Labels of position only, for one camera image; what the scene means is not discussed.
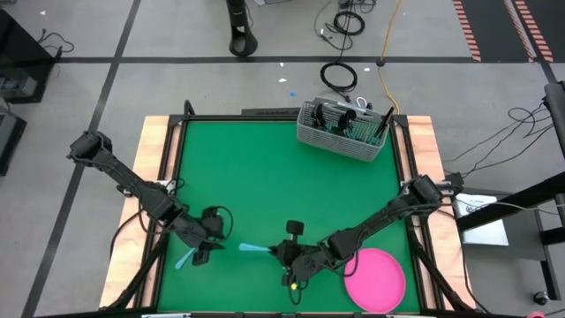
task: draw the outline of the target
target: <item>black metal bar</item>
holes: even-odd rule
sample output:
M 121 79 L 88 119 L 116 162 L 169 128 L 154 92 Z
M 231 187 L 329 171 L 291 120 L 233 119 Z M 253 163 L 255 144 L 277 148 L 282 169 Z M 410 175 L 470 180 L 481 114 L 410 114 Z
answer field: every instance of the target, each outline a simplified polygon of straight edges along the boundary
M 561 226 L 565 227 L 565 193 L 555 195 L 555 204 L 557 204 L 557 213 L 561 219 Z
M 296 121 L 298 116 L 194 115 L 191 121 Z
M 500 200 L 500 202 L 529 208 L 552 200 L 559 193 L 565 193 L 565 171 L 547 178 L 536 185 L 532 185 L 519 193 L 509 195 Z M 520 208 L 511 206 L 488 205 L 467 216 L 457 218 L 457 227 L 459 231 L 467 231 L 503 217 L 511 216 L 520 210 Z
M 132 299 L 133 295 L 138 290 L 138 287 L 143 284 L 147 277 L 147 273 L 153 267 L 155 260 L 161 255 L 162 251 L 166 248 L 164 244 L 164 239 L 160 238 L 157 243 L 155 243 L 151 253 L 147 256 L 147 258 L 141 263 L 138 271 L 135 273 L 135 276 L 132 278 L 131 282 L 127 285 L 127 287 L 122 291 L 120 296 L 108 306 L 108 309 L 112 308 L 123 308 L 127 307 L 127 304 Z
M 367 313 L 215 313 L 192 312 L 191 318 L 387 318 L 386 314 Z
M 400 148 L 398 147 L 398 134 L 396 133 L 396 125 L 394 124 L 394 121 L 390 127 L 390 139 L 392 140 L 392 152 L 393 156 L 395 157 L 396 175 L 398 176 L 399 181 L 406 181 L 404 179 L 403 161 L 400 157 Z
M 410 135 L 410 125 L 408 124 L 408 118 L 405 118 L 406 126 L 401 126 L 404 136 L 404 144 L 406 145 L 406 156 L 408 159 L 408 165 L 410 167 L 411 178 L 418 175 L 418 167 L 416 165 L 416 156 L 414 155 L 414 148 L 412 147 L 412 138 Z M 422 243 L 426 250 L 427 256 L 432 260 L 435 266 L 435 256 L 433 255 L 432 246 L 432 235 L 430 234 L 430 228 L 427 223 L 427 216 L 419 216 L 420 230 L 422 233 Z M 443 297 L 441 295 L 440 288 L 434 280 L 432 282 L 433 300 L 435 301 L 435 306 L 439 309 L 444 309 L 445 304 L 443 303 Z
M 171 120 L 176 120 L 175 118 L 169 118 L 169 123 L 171 124 Z M 186 119 L 186 120 L 182 120 L 181 121 L 181 126 L 180 126 L 180 134 L 178 136 L 178 143 L 177 143 L 177 153 L 175 156 L 175 162 L 173 165 L 173 175 L 172 175 L 172 179 L 176 180 L 178 182 L 179 179 L 179 175 L 180 175 L 180 166 L 182 164 L 182 158 L 183 158 L 183 153 L 185 150 L 185 141 L 186 141 L 186 130 L 187 130 L 187 126 L 188 126 L 188 122 L 189 122 L 190 118 Z M 174 125 L 169 125 L 169 128 L 171 131 L 173 131 L 175 129 Z M 166 235 L 166 242 L 167 245 L 169 244 L 169 234 L 165 234 Z M 165 269 L 165 259 L 167 258 L 167 251 L 168 249 L 165 249 L 163 251 L 163 254 L 161 256 L 161 258 L 159 258 L 158 262 L 157 262 L 157 270 L 155 272 L 155 283 L 153 285 L 153 294 L 151 295 L 151 305 L 152 306 L 158 306 L 159 305 L 159 298 L 161 297 L 161 287 L 162 287 L 162 276 L 164 274 L 164 269 Z
M 544 230 L 539 233 L 541 244 L 550 246 L 553 244 L 565 242 L 565 228 L 560 226 L 551 230 Z
M 156 307 L 142 307 L 129 309 L 108 309 L 94 312 L 55 314 L 49 316 L 35 316 L 34 318 L 140 318 L 144 314 L 154 314 Z
M 546 257 L 544 261 L 540 262 L 540 265 L 541 265 L 541 272 L 544 276 L 544 282 L 546 283 L 547 297 L 549 297 L 549 299 L 551 300 L 561 300 L 561 292 L 559 290 L 557 276 L 555 275 L 554 264 L 551 259 L 551 254 L 549 253 L 549 246 L 547 244 L 544 244 L 543 242 L 543 237 L 542 237 L 542 233 L 544 232 L 543 223 L 541 222 L 539 211 L 535 210 L 533 213 L 536 216 L 536 223 L 538 225 L 539 236 L 541 237 L 541 241 L 544 249 L 544 256 Z
M 403 162 L 400 157 L 400 148 L 398 147 L 398 134 L 396 133 L 396 125 L 393 120 L 390 126 L 390 140 L 392 142 L 392 151 L 395 158 L 396 167 L 396 177 L 398 181 L 406 181 L 404 178 Z M 404 226 L 407 229 L 413 227 L 412 218 L 406 217 L 404 219 Z M 418 295 L 418 304 L 420 308 L 426 307 L 426 292 L 424 291 L 424 280 L 422 279 L 422 269 L 420 268 L 420 263 L 418 261 L 418 256 L 416 255 L 416 247 L 409 240 L 408 231 L 406 231 L 406 239 L 408 239 L 408 248 L 410 251 L 410 258 L 412 263 L 412 271 L 414 272 L 414 280 L 416 281 L 416 293 Z
M 551 300 L 561 300 L 561 291 L 557 283 L 557 275 L 555 275 L 554 265 L 549 253 L 546 253 L 546 260 L 541 261 L 540 265 L 544 282 L 546 283 L 547 297 Z
M 170 154 L 170 143 L 172 142 L 173 137 L 173 130 L 170 126 L 167 126 L 167 132 L 165 134 L 165 144 L 163 145 L 162 155 L 161 155 L 161 162 L 159 163 L 159 172 L 157 174 L 157 178 L 159 180 L 163 180 L 167 174 L 167 163 L 169 161 L 169 154 Z M 145 239 L 145 245 L 143 246 L 143 254 L 141 256 L 141 262 L 145 261 L 145 259 L 151 253 L 154 244 L 154 235 L 152 234 L 156 230 L 156 225 L 153 220 L 151 220 L 148 233 Z M 145 293 L 145 285 L 147 280 L 144 278 L 143 282 L 139 286 L 138 291 L 135 294 L 135 298 L 133 299 L 133 307 L 141 307 L 143 302 L 143 295 Z
M 420 314 L 436 318 L 524 318 L 523 316 L 514 316 L 509 314 L 483 314 L 479 312 L 456 312 L 438 309 L 425 309 L 422 310 Z
M 546 91 L 545 105 L 554 122 L 555 134 L 565 157 L 565 84 L 549 83 L 544 86 Z

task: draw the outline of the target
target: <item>cable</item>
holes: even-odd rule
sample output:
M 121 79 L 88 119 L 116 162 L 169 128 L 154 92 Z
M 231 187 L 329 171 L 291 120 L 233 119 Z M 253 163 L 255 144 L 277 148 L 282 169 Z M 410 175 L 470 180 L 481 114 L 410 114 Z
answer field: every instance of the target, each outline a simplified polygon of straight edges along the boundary
M 451 217 L 452 219 L 456 220 L 456 217 L 449 212 L 446 212 L 441 209 L 438 209 L 437 212 L 441 212 L 443 215 Z M 477 297 L 475 297 L 475 294 L 473 294 L 473 292 L 471 291 L 471 288 L 469 286 L 469 275 L 467 274 L 467 266 L 466 266 L 467 261 L 465 260 L 465 251 L 463 249 L 463 238 L 462 238 L 462 234 L 459 231 L 457 231 L 457 237 L 459 238 L 459 246 L 461 247 L 461 258 L 463 261 L 463 277 L 465 280 L 465 289 L 467 290 L 473 301 L 475 301 L 475 304 L 481 307 L 487 314 L 490 314 L 490 312 L 485 308 L 483 304 L 481 304 L 480 301 L 478 301 Z
M 548 126 L 546 126 L 546 127 L 544 127 L 544 128 L 541 128 L 541 129 L 538 129 L 538 130 L 534 131 L 534 128 L 535 128 L 535 126 L 536 126 L 537 123 L 543 122 L 543 121 L 548 120 L 548 119 L 550 118 L 550 116 L 548 116 L 548 117 L 543 117 L 543 118 L 536 118 L 536 117 L 535 117 L 535 115 L 537 115 L 537 114 L 539 114 L 540 112 L 546 110 L 546 109 L 542 109 L 542 108 L 541 108 L 542 106 L 543 106 L 543 103 L 540 103 L 539 106 L 538 106 L 535 110 L 533 110 L 533 111 L 529 111 L 529 110 L 526 110 L 526 109 L 521 108 L 521 107 L 515 107 L 515 108 L 510 109 L 510 110 L 508 111 L 508 116 L 509 116 L 512 120 L 514 120 L 514 122 L 513 122 L 512 124 L 503 127 L 503 128 L 500 129 L 498 132 L 496 132 L 494 135 L 492 135 L 492 136 L 486 138 L 485 140 L 480 141 L 479 143 L 477 143 L 477 144 L 474 145 L 473 147 L 471 147 L 471 148 L 469 148 L 469 149 L 463 151 L 463 152 L 462 152 L 460 155 L 458 155 L 457 157 L 455 157 L 455 158 L 453 158 L 453 159 L 446 160 L 445 162 L 454 162 L 454 161 L 458 160 L 459 158 L 463 157 L 464 155 L 470 153 L 472 150 L 474 150 L 474 149 L 477 148 L 478 146 L 480 146 L 480 145 L 482 145 L 482 144 L 488 142 L 489 140 L 492 140 L 493 138 L 495 138 L 496 136 L 498 136 L 499 134 L 501 134 L 502 132 L 506 131 L 507 129 L 509 129 L 509 128 L 511 128 L 511 127 L 513 127 L 513 129 L 510 131 L 510 133 L 507 134 L 504 138 L 502 138 L 502 140 L 499 140 L 498 143 L 497 143 L 493 148 L 491 148 L 483 158 L 481 158 L 479 161 L 477 161 L 477 162 L 474 164 L 474 166 L 473 166 L 469 171 L 463 172 L 463 173 L 462 173 L 462 177 L 463 177 L 463 178 L 467 178 L 472 172 L 475 172 L 475 171 L 477 171 L 477 170 L 482 170 L 482 169 L 484 169 L 484 168 L 492 167 L 492 166 L 494 166 L 494 165 L 498 165 L 498 164 L 501 164 L 501 163 L 505 163 L 505 162 L 507 162 L 507 161 L 510 161 L 510 160 L 512 160 L 512 159 L 515 159 L 516 157 L 518 157 L 519 155 L 521 155 L 523 152 L 525 152 L 525 150 L 527 150 L 529 147 L 531 147 L 531 146 L 533 145 L 533 143 L 535 143 L 535 141 L 537 141 L 537 140 L 541 137 L 542 134 L 544 134 L 547 130 L 549 130 L 549 129 L 551 129 L 551 128 L 553 127 L 553 125 L 548 125 Z M 525 113 L 527 114 L 527 116 L 525 116 L 525 117 L 523 117 L 523 118 L 519 118 L 519 117 L 514 116 L 514 115 L 512 114 L 512 112 L 518 111 L 518 110 L 525 112 Z M 526 134 L 523 136 L 523 139 L 525 139 L 525 138 L 527 138 L 527 137 L 530 137 L 530 136 L 533 136 L 533 135 L 536 135 L 536 134 L 539 134 L 538 137 L 537 137 L 530 145 L 528 145 L 528 146 L 527 146 L 522 152 L 520 152 L 518 155 L 512 156 L 512 157 L 510 157 L 510 158 L 508 158 L 508 159 L 502 160 L 502 161 L 497 162 L 497 163 L 492 163 L 492 164 L 488 164 L 488 165 L 483 166 L 483 167 L 478 167 L 478 165 L 481 164 L 482 162 L 484 162 L 485 159 L 486 159 L 490 154 L 492 154 L 492 152 L 493 152 L 497 147 L 499 147 L 499 146 L 502 144 L 502 142 L 504 142 L 505 140 L 507 140 L 507 139 L 508 139 L 512 134 L 514 134 L 514 132 L 515 132 L 521 125 L 523 125 L 523 124 L 532 124 L 532 126 L 531 126 L 531 128 L 530 128 L 530 131 L 528 131 L 528 133 L 526 133 Z
M 325 268 L 325 269 L 329 269 L 332 273 L 341 276 L 341 277 L 351 277 L 353 275 L 355 275 L 355 272 L 357 272 L 357 268 L 358 268 L 358 264 L 359 264 L 359 249 L 361 248 L 361 239 L 363 238 L 363 235 L 365 234 L 365 230 L 362 230 L 359 233 L 359 236 L 357 238 L 357 243 L 355 244 L 356 248 L 355 248 L 355 266 L 353 267 L 353 269 L 351 270 L 351 272 L 349 274 L 345 274 L 345 273 L 340 273 L 335 269 L 332 269 L 331 267 L 329 267 L 328 265 L 324 264 L 323 262 L 319 262 L 318 264 L 321 265 L 321 267 Z
M 485 140 L 480 141 L 480 142 L 479 142 L 478 144 L 476 144 L 475 146 L 473 146 L 473 147 L 471 147 L 471 148 L 469 148 L 469 149 L 463 151 L 463 152 L 462 152 L 460 155 L 458 155 L 457 157 L 455 157 L 455 158 L 453 158 L 453 159 L 444 160 L 444 162 L 450 163 L 450 162 L 456 161 L 457 159 L 461 158 L 462 156 L 464 156 L 464 155 L 468 154 L 469 152 L 471 152 L 472 150 L 474 150 L 476 147 L 478 147 L 478 146 L 484 144 L 485 142 L 487 142 L 487 141 L 493 139 L 494 137 L 498 136 L 500 133 L 502 133 L 502 132 L 504 132 L 505 130 L 509 129 L 511 126 L 515 125 L 516 123 L 522 123 L 522 122 L 524 122 L 524 123 L 526 123 L 526 124 L 534 124 L 534 125 L 535 125 L 537 121 L 543 121 L 543 120 L 548 119 L 548 117 L 545 117 L 545 118 L 542 118 L 542 119 L 538 119 L 538 120 L 537 120 L 537 119 L 534 117 L 535 114 L 537 114 L 538 112 L 540 112 L 539 109 L 541 108 L 542 105 L 543 105 L 543 103 L 541 103 L 534 111 L 528 111 L 528 110 L 526 110 L 526 109 L 524 109 L 524 108 L 521 108 L 521 107 L 515 107 L 515 108 L 510 109 L 510 110 L 508 111 L 508 116 L 509 116 L 510 118 L 512 118 L 513 120 L 515 120 L 514 123 L 512 123 L 512 124 L 510 124 L 510 125 L 507 125 L 506 127 L 502 128 L 502 129 L 500 129 L 498 132 L 496 132 L 494 135 L 488 137 L 488 138 L 485 139 Z M 512 111 L 513 111 L 513 110 L 522 110 L 522 111 L 525 111 L 526 113 L 529 114 L 529 116 L 528 116 L 528 117 L 525 117 L 525 118 L 523 118 L 523 119 L 515 118 L 515 117 L 512 116 Z M 528 119 L 529 117 L 532 117 L 532 121 L 527 121 L 527 119 Z
M 245 4 L 245 9 L 247 10 L 247 17 L 249 17 L 249 20 L 251 21 L 251 24 L 249 25 L 249 28 L 252 28 L 255 25 L 255 21 L 253 21 L 253 17 L 251 16 L 251 10 L 249 10 L 249 6 L 247 6 L 247 2 L 244 2 Z
M 460 201 L 460 202 L 462 202 L 462 203 L 464 203 L 464 204 L 467 204 L 467 205 L 469 205 L 469 206 L 476 207 L 476 208 L 483 208 L 483 207 L 489 206 L 489 205 L 491 205 L 491 204 L 494 204 L 494 205 L 504 205 L 504 206 L 510 206 L 510 207 L 514 207 L 514 208 L 520 208 L 520 209 L 523 210 L 523 211 L 538 210 L 538 211 L 540 211 L 540 212 L 545 212 L 545 213 L 548 213 L 548 214 L 554 214 L 553 212 L 545 211 L 545 210 L 542 210 L 542 209 L 540 209 L 540 208 L 524 208 L 524 207 L 520 207 L 520 206 L 518 206 L 518 205 L 516 205 L 516 204 L 507 203 L 507 202 L 498 202 L 498 201 L 496 201 L 496 202 L 490 202 L 490 203 L 483 204 L 482 206 L 477 206 L 477 205 L 470 204 L 470 203 L 468 203 L 468 202 L 459 200 L 459 199 L 457 199 L 457 198 L 455 198 L 455 200 L 456 200 L 456 201 Z M 557 207 L 562 207 L 562 206 L 565 206 L 565 204 L 558 204 L 558 205 L 555 205 L 554 207 L 557 208 Z M 443 210 L 441 210 L 441 209 L 438 209 L 438 211 L 439 211 L 439 212 L 442 212 L 442 214 L 444 214 L 444 215 L 446 215 L 446 216 L 449 216 L 449 217 L 453 218 L 454 220 L 456 220 L 456 217 L 453 216 L 452 214 L 450 214 L 449 212 L 443 211 Z M 469 287 L 469 277 L 468 277 L 467 269 L 466 269 L 466 266 L 465 266 L 465 264 L 467 263 L 467 261 L 465 260 L 465 251 L 464 251 L 464 249 L 463 249 L 463 238 L 462 238 L 462 235 L 463 235 L 463 234 L 460 233 L 459 231 L 457 231 L 457 234 L 458 234 L 458 237 L 459 237 L 459 244 L 461 245 L 461 256 L 462 256 L 462 259 L 463 259 L 463 275 L 464 275 L 464 279 L 465 279 L 465 288 L 467 289 L 467 292 L 468 292 L 469 295 L 473 298 L 473 300 L 475 301 L 475 303 L 476 303 L 477 305 L 479 305 L 487 314 L 490 314 L 490 312 L 485 308 L 485 306 L 484 306 L 483 304 L 481 304 L 480 301 L 477 300 L 477 298 L 475 297 L 475 295 L 472 293 L 471 288 Z M 560 309 L 560 310 L 557 310 L 557 311 L 554 311 L 554 312 L 551 312 L 551 313 L 546 314 L 546 315 L 558 314 L 558 313 L 560 313 L 560 312 L 562 312 L 562 311 L 565 311 L 565 308 Z
M 169 183 L 167 183 L 167 185 L 165 186 L 166 188 L 169 188 L 169 185 L 174 181 L 174 179 L 171 179 L 171 181 L 169 181 Z M 173 190 L 171 190 L 171 193 L 176 193 L 178 189 L 181 189 L 183 186 L 185 186 L 186 182 L 183 178 L 178 178 L 177 182 L 175 184 L 175 188 Z M 114 236 L 112 237 L 110 246 L 109 246 L 109 257 L 110 259 L 112 258 L 112 253 L 114 251 L 114 245 L 116 244 L 116 239 L 119 236 L 120 232 L 124 229 L 124 227 L 131 222 L 136 216 L 140 216 L 141 212 L 143 212 L 143 209 L 138 209 L 137 212 L 135 212 L 133 215 L 131 215 L 130 217 L 128 217 L 116 230 L 116 232 L 114 233 Z
M 482 166 L 482 167 L 478 167 L 478 168 L 476 168 L 476 169 L 472 169 L 472 170 L 470 170 L 470 171 L 468 171 L 468 172 L 465 172 L 464 175 L 462 175 L 463 178 L 467 178 L 471 173 L 473 173 L 473 172 L 475 172 L 475 171 L 479 171 L 479 170 L 483 170 L 483 169 L 486 169 L 486 168 L 494 167 L 494 166 L 499 165 L 499 164 L 502 164 L 502 163 L 507 163 L 507 162 L 509 162 L 509 161 L 512 160 L 512 159 L 516 159 L 518 156 L 520 156 L 520 155 L 523 154 L 526 150 L 528 150 L 531 146 L 533 146 L 533 144 L 534 144 L 536 141 L 538 141 L 538 139 L 540 139 L 541 136 L 544 135 L 544 133 L 547 133 L 547 132 L 548 132 L 549 130 L 551 130 L 551 128 L 553 128 L 553 127 L 554 127 L 553 125 L 550 125 L 549 127 L 547 127 L 543 132 L 541 132 L 541 133 L 538 135 L 538 137 L 536 137 L 535 140 L 533 140 L 528 146 L 526 146 L 526 148 L 524 148 L 524 149 L 523 149 L 522 151 L 520 151 L 518 154 L 513 155 L 513 156 L 511 156 L 510 158 L 506 158 L 506 159 L 504 159 L 504 160 L 501 160 L 501 161 L 499 161 L 499 162 L 497 162 L 497 163 L 491 163 L 491 164 L 488 164 L 488 165 L 485 165 L 485 166 Z
M 124 227 L 131 222 L 137 215 L 141 214 L 141 210 L 138 210 L 137 212 L 135 212 L 132 216 L 128 217 L 127 220 L 125 220 L 116 230 L 116 232 L 114 233 L 114 236 L 112 237 L 112 241 L 109 244 L 109 258 L 112 259 L 112 254 L 114 253 L 114 245 L 116 244 L 116 239 L 117 236 L 120 234 L 120 232 L 124 229 Z
M 489 205 L 502 205 L 502 206 L 508 206 L 508 207 L 513 207 L 513 208 L 519 208 L 522 211 L 539 211 L 539 212 L 547 213 L 547 214 L 550 214 L 550 215 L 553 215 L 553 216 L 559 215 L 559 213 L 547 211 L 547 210 L 544 210 L 544 209 L 541 209 L 541 208 L 525 208 L 525 207 L 521 207 L 521 206 L 516 205 L 516 204 L 507 203 L 507 202 L 496 201 L 496 202 L 485 203 L 483 205 L 478 206 L 478 205 L 475 205 L 475 204 L 470 204 L 469 202 L 465 202 L 463 200 L 459 200 L 457 198 L 455 198 L 455 201 L 460 201 L 460 202 L 462 202 L 462 203 L 464 203 L 468 206 L 472 206 L 472 207 L 477 208 L 477 209 L 484 208 L 484 207 L 487 207 Z M 560 208 L 560 207 L 565 207 L 565 204 L 556 204 L 556 205 L 549 207 L 549 208 Z
M 548 316 L 548 315 L 552 315 L 552 314 L 558 314 L 558 313 L 561 313 L 561 312 L 564 312 L 564 311 L 565 311 L 565 308 L 562 308 L 562 309 L 555 310 L 553 312 L 550 312 L 550 313 L 547 313 L 547 314 L 544 314 L 544 315 Z
M 51 33 L 46 35 L 46 33 L 47 33 L 47 30 L 43 28 L 41 30 L 41 37 L 39 38 L 39 40 L 37 40 L 37 42 L 39 44 L 41 44 L 42 42 L 45 42 L 49 37 L 54 35 L 54 36 L 58 36 L 61 39 L 61 41 L 63 41 L 64 43 L 70 45 L 71 48 L 70 49 L 63 49 L 62 46 L 58 48 L 54 45 L 46 45 L 46 46 L 43 47 L 44 49 L 47 49 L 47 48 L 54 48 L 54 49 L 57 49 L 57 50 L 61 49 L 61 52 L 63 52 L 63 53 L 70 53 L 70 52 L 74 51 L 74 44 L 72 44 L 72 42 L 65 40 L 65 38 L 61 34 L 59 34 L 57 32 L 51 32 Z
M 345 16 L 345 27 L 342 27 L 341 25 L 339 25 L 339 22 L 337 22 L 337 16 Z M 339 26 L 339 29 L 337 29 L 337 31 L 339 33 L 343 33 L 343 44 L 342 44 L 342 49 L 340 49 L 340 54 L 339 57 L 336 59 L 335 62 L 332 63 L 327 63 L 324 64 L 324 66 L 321 67 L 320 70 L 320 78 L 321 81 L 326 84 L 327 87 L 331 88 L 334 92 L 338 93 L 346 102 L 351 102 L 351 98 L 346 95 L 345 93 L 349 93 L 352 92 L 355 87 L 357 86 L 357 81 L 358 81 L 358 76 L 357 73 L 355 72 L 355 70 L 353 70 L 353 68 L 345 63 L 340 62 L 340 60 L 342 59 L 343 56 L 343 51 L 345 49 L 345 43 L 347 41 L 348 36 L 350 37 L 350 35 L 348 35 L 349 33 L 349 28 L 350 28 L 350 22 L 351 22 L 351 17 L 352 17 L 352 12 L 351 12 L 351 3 L 347 9 L 347 11 L 342 11 L 342 12 L 338 12 L 336 15 L 336 18 L 334 19 L 334 22 L 337 23 L 337 25 Z M 329 67 L 333 67 L 333 66 L 339 66 L 344 68 L 345 70 L 347 70 L 352 76 L 353 76 L 353 80 L 351 81 L 351 83 L 349 85 L 344 85 L 344 86 L 340 86 L 340 85 L 335 85 L 329 82 L 329 80 L 326 78 L 326 70 Z
M 377 61 L 377 66 L 378 66 L 377 73 L 379 74 L 380 83 L 382 84 L 382 88 L 385 90 L 385 93 L 387 93 L 388 99 L 393 103 L 393 105 L 395 105 L 396 114 L 400 114 L 400 105 L 398 105 L 398 102 L 396 102 L 395 97 L 392 95 L 392 93 L 390 93 L 390 90 L 388 89 L 387 83 L 385 82 L 385 79 L 382 77 L 382 74 L 380 73 L 380 69 L 385 64 L 385 56 L 386 56 L 386 53 L 387 53 L 388 39 L 390 37 L 390 31 L 392 30 L 392 25 L 395 22 L 396 14 L 398 13 L 398 9 L 400 9 L 400 4 L 402 3 L 402 1 L 403 0 L 398 0 L 396 2 L 395 11 L 392 14 L 392 17 L 390 18 L 390 21 L 388 22 L 387 35 L 385 36 L 385 42 L 382 45 L 382 52 L 380 53 L 379 61 Z
M 363 109 L 367 108 L 368 103 L 367 103 L 367 100 L 365 98 L 360 96 L 360 97 L 355 99 L 355 102 L 357 102 L 357 106 L 359 106 L 360 108 L 363 108 Z
M 345 37 L 344 41 L 347 42 L 349 41 L 348 45 L 345 45 L 345 43 L 342 45 L 342 47 L 339 47 L 337 45 L 335 45 L 334 43 L 332 43 L 330 40 L 333 39 L 332 36 L 326 36 L 324 35 L 324 29 L 321 29 L 318 32 L 318 18 L 320 17 L 321 13 L 328 7 L 328 5 L 331 3 L 332 0 L 328 0 L 324 6 L 322 6 L 322 8 L 318 11 L 318 13 L 316 14 L 316 18 L 314 19 L 314 23 L 313 23 L 313 30 L 314 33 L 316 34 L 316 36 L 320 37 L 322 40 L 324 40 L 325 42 L 327 42 L 332 48 L 340 50 L 341 52 L 351 49 L 353 47 L 353 39 L 351 38 L 351 36 L 355 36 L 355 35 L 359 35 L 362 34 L 363 31 L 365 31 L 365 21 L 363 20 L 363 18 L 356 13 L 355 7 L 356 6 L 360 6 L 361 7 L 361 12 L 362 13 L 370 13 L 375 5 L 377 4 L 376 0 L 371 0 L 369 3 L 366 3 L 365 0 L 357 0 L 357 1 L 353 1 L 353 0 L 340 0 L 339 3 L 339 7 L 341 9 L 347 9 L 347 11 L 339 11 L 335 16 L 334 16 L 334 20 L 333 20 L 333 25 L 329 24 L 329 23 L 325 23 L 324 25 L 326 26 L 326 29 L 333 33 L 333 34 L 343 34 L 343 36 Z M 368 10 L 363 10 L 364 6 L 369 6 Z M 359 29 L 357 31 L 350 31 L 349 27 L 343 27 L 347 24 L 347 22 L 345 22 L 343 25 L 339 22 L 339 18 L 341 17 L 345 17 L 346 21 L 347 19 L 351 19 L 354 18 L 359 22 Z
M 294 297 L 292 296 L 292 292 L 294 291 L 292 289 L 292 282 L 294 282 L 294 280 L 296 279 L 296 276 L 292 275 L 289 279 L 289 298 L 290 298 L 290 302 L 292 303 L 292 305 L 294 306 L 298 306 L 298 304 L 300 304 L 300 301 L 302 300 L 302 291 L 304 290 L 304 288 L 297 288 L 296 290 L 298 291 L 298 300 L 294 300 Z

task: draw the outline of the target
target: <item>gray floor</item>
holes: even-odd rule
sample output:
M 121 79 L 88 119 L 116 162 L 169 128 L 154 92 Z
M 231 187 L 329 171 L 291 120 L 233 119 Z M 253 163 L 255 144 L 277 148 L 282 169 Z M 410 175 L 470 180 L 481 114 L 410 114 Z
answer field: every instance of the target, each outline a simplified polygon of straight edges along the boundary
M 256 56 L 334 56 L 336 51 L 313 34 L 313 18 L 322 0 L 294 0 L 257 7 L 248 1 L 260 39 Z M 132 0 L 19 0 L 5 9 L 33 36 L 43 27 L 76 45 L 73 57 L 114 56 Z M 347 56 L 378 55 L 394 0 L 380 0 L 367 18 L 366 32 Z M 328 9 L 319 26 L 330 20 Z M 228 57 L 228 22 L 224 1 L 141 0 L 127 57 Z M 405 0 L 395 23 L 389 54 L 407 57 L 469 57 L 450 0 L 426 4 Z M 320 81 L 318 63 L 121 64 L 100 123 L 113 140 L 115 154 L 132 164 L 143 118 L 181 112 L 190 99 L 199 114 L 238 114 L 243 108 L 296 107 L 316 95 L 333 95 Z M 352 96 L 364 96 L 385 111 L 374 64 L 351 64 L 359 84 Z M 565 64 L 552 65 L 559 79 Z M 20 316 L 69 184 L 73 165 L 68 145 L 88 126 L 109 64 L 61 64 L 39 104 L 17 105 L 28 122 L 13 164 L 0 178 L 0 317 Z M 453 158 L 512 121 L 512 107 L 535 109 L 546 78 L 537 64 L 389 64 L 383 69 L 403 113 L 433 118 L 441 156 Z M 328 71 L 333 81 L 349 75 Z M 517 154 L 532 141 L 522 127 L 486 163 Z M 448 170 L 469 170 L 493 143 Z M 563 171 L 561 151 L 548 132 L 517 159 L 471 174 L 466 185 L 516 191 Z M 95 310 L 108 266 L 108 246 L 123 197 L 102 174 L 86 170 L 45 284 L 36 314 Z M 547 228 L 556 224 L 544 215 Z M 477 297 L 495 313 L 528 314 L 565 307 L 538 307 L 531 294 L 543 289 L 535 261 L 517 261 L 468 249 L 471 284 Z M 565 250 L 555 246 L 556 266 L 565 268 Z M 565 272 L 558 273 L 565 288 Z

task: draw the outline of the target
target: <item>green table surface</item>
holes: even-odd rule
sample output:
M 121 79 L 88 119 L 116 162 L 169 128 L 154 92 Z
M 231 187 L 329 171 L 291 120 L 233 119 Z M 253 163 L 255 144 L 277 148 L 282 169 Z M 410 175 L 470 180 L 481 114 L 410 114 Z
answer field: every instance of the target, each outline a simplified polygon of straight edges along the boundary
M 189 247 L 171 235 L 160 311 L 361 311 L 343 278 L 330 271 L 311 279 L 302 302 L 292 305 L 275 257 L 237 247 L 277 245 L 289 236 L 288 220 L 305 223 L 299 242 L 314 244 L 384 207 L 399 190 L 390 137 L 377 158 L 364 163 L 298 142 L 295 123 L 191 122 L 180 177 L 186 185 L 177 196 L 192 214 L 213 205 L 228 207 L 234 230 L 226 249 L 213 251 L 208 264 L 194 267 L 188 261 L 180 270 L 175 263 Z M 406 293 L 395 311 L 419 311 L 404 223 L 393 223 L 363 247 L 385 250 L 403 267 Z

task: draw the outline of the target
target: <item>pink plate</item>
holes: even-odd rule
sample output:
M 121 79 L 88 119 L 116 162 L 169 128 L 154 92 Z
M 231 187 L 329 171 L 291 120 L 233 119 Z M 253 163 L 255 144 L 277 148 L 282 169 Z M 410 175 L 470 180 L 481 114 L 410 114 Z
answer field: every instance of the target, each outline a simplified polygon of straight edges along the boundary
M 403 300 L 406 279 L 403 269 L 390 254 L 376 248 L 359 251 L 358 268 L 345 277 L 345 289 L 363 310 L 386 314 Z M 355 268 L 355 258 L 345 265 L 345 274 Z

